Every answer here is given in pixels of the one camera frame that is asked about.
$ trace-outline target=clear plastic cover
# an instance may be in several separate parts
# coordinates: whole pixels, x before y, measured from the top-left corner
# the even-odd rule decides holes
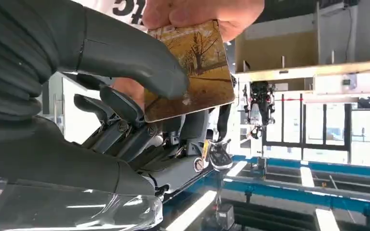
[[[0,231],[135,231],[162,218],[162,202],[154,196],[0,178]]]

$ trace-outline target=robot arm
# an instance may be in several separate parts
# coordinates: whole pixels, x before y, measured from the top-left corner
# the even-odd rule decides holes
[[[55,71],[129,76],[169,99],[188,86],[163,43],[70,0],[0,0],[0,43],[42,80]]]

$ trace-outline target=shelf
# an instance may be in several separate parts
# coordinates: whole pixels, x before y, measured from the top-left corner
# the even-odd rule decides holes
[[[264,71],[239,72],[234,76],[242,81],[272,81],[281,79],[307,78],[317,76],[370,73],[370,62],[305,66]]]

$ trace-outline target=screw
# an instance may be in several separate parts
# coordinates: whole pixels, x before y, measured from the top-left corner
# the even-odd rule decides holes
[[[196,172],[200,172],[203,170],[203,160],[199,157],[194,161],[194,170]]]
[[[128,130],[128,124],[126,121],[122,120],[119,122],[119,132],[125,132]]]
[[[157,128],[155,126],[148,127],[148,135],[154,136],[157,133]]]

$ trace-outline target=painted card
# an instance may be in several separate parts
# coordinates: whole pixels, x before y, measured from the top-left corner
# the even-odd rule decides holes
[[[232,79],[219,25],[216,21],[175,28],[166,26],[148,32],[174,54],[189,78],[188,91],[168,100],[145,90],[145,120],[156,122],[227,103],[235,99]]]

